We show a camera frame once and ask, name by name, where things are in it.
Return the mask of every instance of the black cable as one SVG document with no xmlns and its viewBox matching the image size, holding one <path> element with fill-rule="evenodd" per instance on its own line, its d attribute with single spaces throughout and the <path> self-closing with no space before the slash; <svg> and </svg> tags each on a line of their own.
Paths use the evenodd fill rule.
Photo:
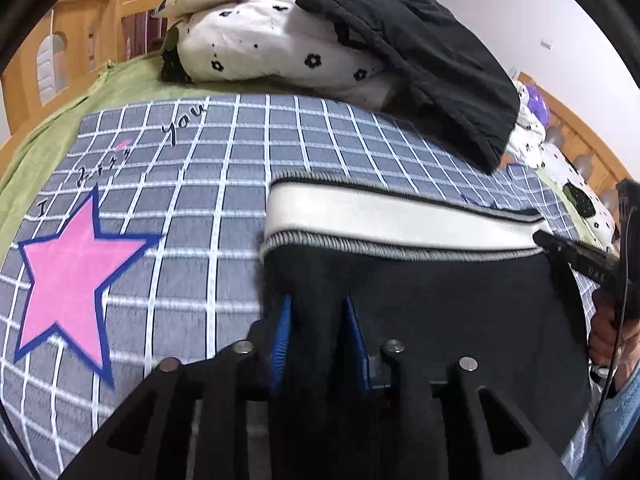
<svg viewBox="0 0 640 480">
<path fill-rule="evenodd" d="M 618 345 L 620 344 L 620 337 L 622 336 L 622 327 L 625 322 L 626 295 L 629 292 L 629 258 L 627 254 L 627 251 L 629 248 L 629 245 L 628 245 L 629 244 L 629 227 L 628 226 L 629 226 L 629 223 L 631 222 L 631 217 L 635 211 L 636 211 L 636 208 L 633 208 L 629 212 L 629 216 L 626 218 L 624 251 L 622 251 L 622 246 L 620 247 L 620 252 L 624 253 L 625 255 L 625 293 L 622 300 L 622 309 L 620 310 L 620 322 L 618 324 L 618 330 L 616 331 L 616 340 L 613 343 L 613 353 L 611 354 L 611 361 L 609 362 L 609 371 L 607 373 L 607 380 L 604 383 L 604 387 L 602 389 L 602 396 L 600 397 L 600 402 L 598 402 L 598 407 L 596 408 L 596 413 L 593 416 L 593 422 L 591 423 L 592 432 L 598 427 L 598 418 L 600 417 L 600 412 L 602 411 L 604 401 L 607 400 L 607 396 L 609 395 L 609 389 L 613 381 L 613 375 L 617 369 L 617 366 L 615 366 L 616 353 L 618 352 Z"/>
<path fill-rule="evenodd" d="M 33 476 L 34 480 L 40 480 L 40 473 L 38 473 L 36 466 L 31 461 L 31 457 L 29 456 L 29 453 L 27 453 L 27 450 L 24 449 L 22 441 L 20 440 L 20 438 L 18 437 L 18 434 L 15 431 L 14 425 L 9 420 L 9 415 L 6 412 L 6 409 L 4 408 L 4 404 L 2 403 L 2 401 L 0 401 L 0 418 L 2 418 L 2 421 L 4 422 L 4 426 L 6 427 L 6 430 L 9 432 L 9 436 L 11 437 L 11 440 L 14 441 L 15 447 L 18 448 L 18 452 L 20 453 L 22 460 L 24 460 L 24 463 L 27 466 L 27 469 L 29 470 L 29 472 L 31 473 L 31 476 Z"/>
</svg>

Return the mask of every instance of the pink star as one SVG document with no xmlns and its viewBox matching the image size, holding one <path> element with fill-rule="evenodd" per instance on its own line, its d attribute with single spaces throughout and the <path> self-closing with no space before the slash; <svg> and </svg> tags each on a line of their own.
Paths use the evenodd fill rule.
<svg viewBox="0 0 640 480">
<path fill-rule="evenodd" d="M 113 384 L 102 292 L 159 239 L 101 232 L 96 186 L 58 234 L 20 242 L 31 288 L 15 360 L 58 333 Z"/>
</svg>

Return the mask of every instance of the green bedsheet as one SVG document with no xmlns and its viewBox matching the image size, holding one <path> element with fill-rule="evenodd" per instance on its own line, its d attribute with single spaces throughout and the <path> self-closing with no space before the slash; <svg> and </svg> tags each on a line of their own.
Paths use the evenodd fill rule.
<svg viewBox="0 0 640 480">
<path fill-rule="evenodd" d="M 0 262 L 39 190 L 76 141 L 83 116 L 135 102 L 212 94 L 309 94 L 308 90 L 267 79 L 195 85 L 165 83 L 159 79 L 161 68 L 162 59 L 157 53 L 110 65 L 85 95 L 60 108 L 27 135 L 0 179 Z"/>
</svg>

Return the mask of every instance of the black jacket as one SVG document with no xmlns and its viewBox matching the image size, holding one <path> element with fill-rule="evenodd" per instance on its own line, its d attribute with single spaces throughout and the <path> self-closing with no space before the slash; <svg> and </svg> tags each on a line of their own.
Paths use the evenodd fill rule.
<svg viewBox="0 0 640 480">
<path fill-rule="evenodd" d="M 483 171 L 500 163 L 513 130 L 518 93 L 489 50 L 436 0 L 297 0 L 336 25 L 342 44 L 357 32 L 405 78 L 417 126 Z"/>
</svg>

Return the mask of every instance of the wooden bed frame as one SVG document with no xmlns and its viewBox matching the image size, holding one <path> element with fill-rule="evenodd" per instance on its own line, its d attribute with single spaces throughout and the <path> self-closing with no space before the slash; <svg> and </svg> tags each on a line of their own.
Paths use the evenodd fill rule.
<svg viewBox="0 0 640 480">
<path fill-rule="evenodd" d="M 615 189 L 621 180 L 631 178 L 622 162 L 580 117 L 538 85 L 530 75 L 520 73 L 518 80 L 535 85 L 542 94 L 551 111 L 550 126 L 558 126 L 562 131 L 564 143 L 560 149 L 564 156 L 571 162 L 579 155 L 590 156 L 593 171 L 587 183 L 596 195 Z"/>
<path fill-rule="evenodd" d="M 127 58 L 122 21 L 127 16 L 155 9 L 162 0 L 59 0 L 36 25 L 20 46 L 1 76 L 11 137 L 0 149 L 0 174 L 27 134 L 60 107 L 84 94 L 104 70 L 108 60 Z M 36 73 L 36 54 L 42 40 L 53 31 L 65 42 L 67 86 L 42 105 Z M 525 84 L 536 84 L 525 73 Z M 597 134 L 558 99 L 538 86 L 551 110 L 551 124 L 563 135 L 561 149 L 574 161 L 591 155 L 593 172 L 588 184 L 600 195 L 615 189 L 617 182 L 630 178 L 629 172 Z"/>
<path fill-rule="evenodd" d="M 11 137 L 0 149 L 0 175 L 4 174 L 15 150 L 31 130 L 60 107 L 83 95 L 104 71 L 108 60 L 126 60 L 123 18 L 153 10 L 161 2 L 58 0 L 33 28 L 1 76 Z M 36 56 L 42 40 L 52 31 L 65 43 L 67 86 L 43 105 Z"/>
</svg>

